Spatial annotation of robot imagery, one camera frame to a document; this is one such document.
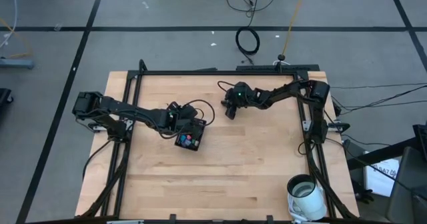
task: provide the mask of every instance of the wooden tabletop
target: wooden tabletop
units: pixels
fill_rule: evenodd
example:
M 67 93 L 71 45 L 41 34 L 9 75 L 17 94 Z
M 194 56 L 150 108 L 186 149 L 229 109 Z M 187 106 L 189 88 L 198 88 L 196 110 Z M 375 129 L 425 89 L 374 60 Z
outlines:
M 110 73 L 106 96 L 122 99 L 126 74 Z M 309 76 L 326 81 L 324 72 L 309 72 Z M 172 213 L 178 219 L 264 220 L 266 215 L 277 221 L 292 219 L 286 185 L 293 176 L 308 173 L 306 158 L 296 151 L 303 141 L 296 99 L 277 102 L 268 110 L 238 109 L 236 118 L 230 120 L 220 104 L 224 98 L 216 85 L 220 80 L 273 89 L 291 82 L 292 77 L 143 76 L 140 107 L 166 108 L 172 101 L 182 105 L 204 99 L 213 105 L 216 119 L 205 128 L 197 152 L 176 147 L 174 139 L 159 138 L 143 123 L 135 124 L 121 219 L 169 219 Z M 211 120 L 206 104 L 193 106 L 204 111 L 205 120 Z M 330 96 L 326 111 L 335 117 Z M 329 132 L 328 137 L 341 141 L 337 133 Z M 91 152 L 106 139 L 106 133 L 95 134 Z M 87 167 L 76 215 L 86 211 L 105 187 L 112 147 L 105 148 Z M 344 150 L 328 140 L 323 147 L 332 189 L 358 215 Z M 115 200 L 115 190 L 111 198 Z M 110 203 L 109 213 L 113 213 L 114 201 Z

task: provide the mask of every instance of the floor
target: floor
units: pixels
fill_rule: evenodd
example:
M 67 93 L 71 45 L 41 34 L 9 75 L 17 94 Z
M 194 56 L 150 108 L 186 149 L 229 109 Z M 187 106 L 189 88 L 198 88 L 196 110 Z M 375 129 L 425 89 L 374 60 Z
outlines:
M 262 27 L 256 65 L 271 64 L 282 51 L 297 2 L 275 0 L 255 14 L 252 26 Z M 230 3 L 244 8 L 241 0 Z M 286 61 L 318 64 L 335 87 L 426 82 L 426 5 L 427 0 L 304 0 Z M 0 199 L 7 200 L 0 202 L 2 223 L 16 222 L 42 150 L 49 157 L 26 220 L 73 217 L 93 138 L 71 114 L 79 91 L 102 92 L 110 71 L 136 69 L 139 59 L 150 70 L 234 70 L 245 59 L 234 36 L 249 19 L 226 0 L 18 0 L 18 7 L 17 32 L 31 44 L 36 66 L 0 71 L 0 87 L 12 89 L 15 98 L 0 122 Z M 12 24 L 13 16 L 13 0 L 0 0 L 0 18 Z M 0 27 L 0 35 L 6 33 Z M 240 39 L 246 49 L 254 46 L 253 37 Z M 23 51 L 12 38 L 0 56 Z M 331 93 L 345 105 L 365 105 L 412 88 Z M 423 97 L 425 89 L 390 103 Z M 360 141 L 392 144 L 414 136 L 412 125 L 427 120 L 426 105 L 366 108 L 341 120 Z

